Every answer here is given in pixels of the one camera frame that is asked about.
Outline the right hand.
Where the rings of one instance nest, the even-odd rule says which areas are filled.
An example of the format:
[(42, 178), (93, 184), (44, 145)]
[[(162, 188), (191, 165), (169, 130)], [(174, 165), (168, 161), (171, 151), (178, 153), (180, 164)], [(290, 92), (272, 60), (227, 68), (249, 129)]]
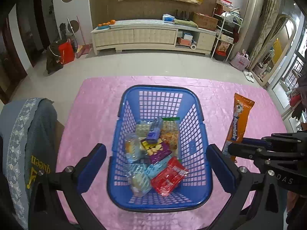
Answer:
[(306, 207), (306, 196), (288, 191), (287, 193), (287, 222), (297, 218)]

